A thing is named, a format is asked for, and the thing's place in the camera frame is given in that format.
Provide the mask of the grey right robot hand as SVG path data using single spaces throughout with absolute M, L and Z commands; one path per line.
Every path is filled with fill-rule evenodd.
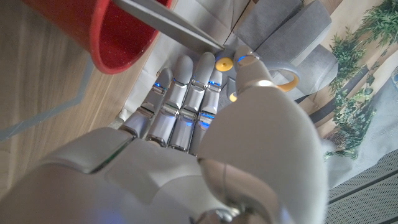
M 236 101 L 219 110 L 222 74 L 205 53 L 164 69 L 119 128 L 43 158 L 1 199 L 2 223 L 321 223 L 327 174 L 318 133 L 287 95 L 286 62 L 247 47 L 226 64 Z

